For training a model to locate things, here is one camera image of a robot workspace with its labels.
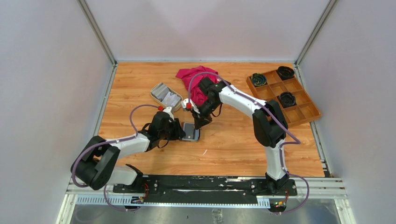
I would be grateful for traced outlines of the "brown leather card holder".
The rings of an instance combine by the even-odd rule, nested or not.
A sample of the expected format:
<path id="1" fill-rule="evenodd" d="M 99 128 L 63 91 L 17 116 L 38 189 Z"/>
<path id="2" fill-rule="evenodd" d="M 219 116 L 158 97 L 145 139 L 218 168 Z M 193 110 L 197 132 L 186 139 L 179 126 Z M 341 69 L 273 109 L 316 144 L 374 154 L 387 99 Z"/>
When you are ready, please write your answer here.
<path id="1" fill-rule="evenodd" d="M 185 136 L 181 139 L 181 141 L 199 141 L 200 129 L 195 129 L 194 123 L 183 123 L 183 131 L 185 132 Z"/>

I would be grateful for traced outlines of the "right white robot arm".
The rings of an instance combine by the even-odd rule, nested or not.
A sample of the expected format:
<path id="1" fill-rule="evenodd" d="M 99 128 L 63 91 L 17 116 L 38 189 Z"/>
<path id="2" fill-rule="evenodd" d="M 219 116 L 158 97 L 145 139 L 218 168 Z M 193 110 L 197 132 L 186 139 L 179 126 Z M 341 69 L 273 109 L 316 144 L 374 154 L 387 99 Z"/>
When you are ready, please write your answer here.
<path id="1" fill-rule="evenodd" d="M 213 112 L 223 104 L 249 116 L 253 121 L 255 138 L 264 146 L 267 160 L 265 186 L 260 187 L 255 183 L 252 192 L 258 194 L 266 191 L 278 195 L 284 191 L 290 177 L 285 166 L 283 146 L 288 124 L 280 105 L 275 100 L 264 101 L 245 94 L 227 81 L 214 83 L 205 77 L 200 80 L 198 87 L 207 96 L 207 100 L 201 106 L 192 106 L 195 128 L 200 129 L 210 124 L 215 116 Z"/>

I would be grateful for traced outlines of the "black credit card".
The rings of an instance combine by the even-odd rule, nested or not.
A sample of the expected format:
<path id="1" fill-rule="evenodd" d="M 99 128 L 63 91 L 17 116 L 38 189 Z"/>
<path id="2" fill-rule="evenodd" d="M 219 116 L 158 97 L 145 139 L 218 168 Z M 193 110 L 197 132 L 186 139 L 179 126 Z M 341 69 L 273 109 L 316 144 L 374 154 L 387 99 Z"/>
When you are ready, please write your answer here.
<path id="1" fill-rule="evenodd" d="M 185 140 L 194 140 L 195 139 L 195 129 L 193 123 L 184 123 L 183 130 L 186 133 L 184 137 Z"/>

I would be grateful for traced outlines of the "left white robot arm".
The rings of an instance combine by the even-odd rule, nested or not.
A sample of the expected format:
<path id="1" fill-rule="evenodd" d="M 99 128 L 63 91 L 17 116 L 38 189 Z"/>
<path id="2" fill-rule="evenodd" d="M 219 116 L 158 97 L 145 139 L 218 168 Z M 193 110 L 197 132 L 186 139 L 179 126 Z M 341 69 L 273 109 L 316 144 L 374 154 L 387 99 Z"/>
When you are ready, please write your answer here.
<path id="1" fill-rule="evenodd" d="M 178 118 L 170 112 L 159 111 L 137 134 L 119 139 L 92 137 L 72 164 L 72 177 L 83 182 L 81 187 L 93 190 L 114 184 L 137 193 L 143 187 L 143 173 L 130 164 L 117 166 L 117 160 L 160 148 L 162 140 L 181 140 L 185 136 Z"/>

